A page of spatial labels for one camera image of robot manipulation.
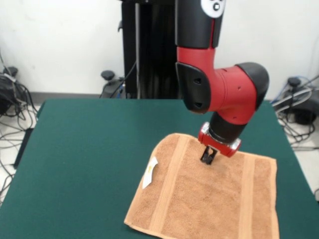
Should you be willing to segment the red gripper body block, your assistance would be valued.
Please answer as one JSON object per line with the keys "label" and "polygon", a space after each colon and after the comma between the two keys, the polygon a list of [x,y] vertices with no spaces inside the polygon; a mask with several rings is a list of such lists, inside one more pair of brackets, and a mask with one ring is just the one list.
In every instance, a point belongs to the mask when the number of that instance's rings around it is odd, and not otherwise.
{"label": "red gripper body block", "polygon": [[198,141],[211,149],[219,151],[224,156],[233,156],[240,148],[241,140],[238,138],[231,144],[221,143],[210,135],[209,127],[209,122],[205,122],[202,125],[198,134]]}

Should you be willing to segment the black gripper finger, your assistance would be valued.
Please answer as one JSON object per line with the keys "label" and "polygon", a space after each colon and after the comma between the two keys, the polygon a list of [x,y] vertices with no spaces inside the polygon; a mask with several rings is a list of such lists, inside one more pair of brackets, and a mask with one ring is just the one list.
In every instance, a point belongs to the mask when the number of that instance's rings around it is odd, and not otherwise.
{"label": "black gripper finger", "polygon": [[212,152],[208,153],[206,164],[211,165],[211,163],[214,160],[215,156],[216,156],[216,150],[212,149]]}
{"label": "black gripper finger", "polygon": [[201,162],[203,163],[211,163],[211,157],[210,157],[210,153],[209,153],[209,146],[207,146],[203,152],[203,155],[201,157]]}

